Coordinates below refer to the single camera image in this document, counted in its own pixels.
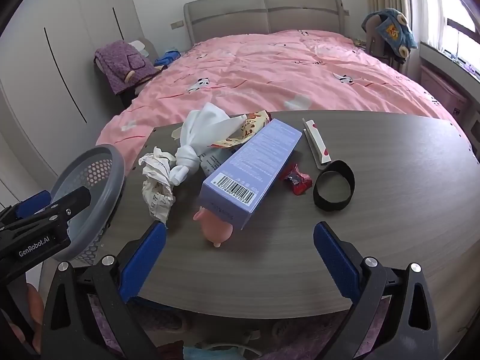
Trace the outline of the person's left hand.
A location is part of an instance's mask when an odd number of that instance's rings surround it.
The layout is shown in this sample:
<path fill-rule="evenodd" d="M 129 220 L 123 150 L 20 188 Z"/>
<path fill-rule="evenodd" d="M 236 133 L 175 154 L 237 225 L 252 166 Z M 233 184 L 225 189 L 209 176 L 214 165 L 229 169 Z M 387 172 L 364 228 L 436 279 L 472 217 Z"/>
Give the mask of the person's left hand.
<path fill-rule="evenodd" d="M 32 338 L 32 347 L 35 352 L 41 353 L 41 326 L 44 314 L 44 303 L 41 299 L 40 293 L 30 283 L 25 284 L 25 290 L 28 312 L 32 320 L 34 335 Z"/>

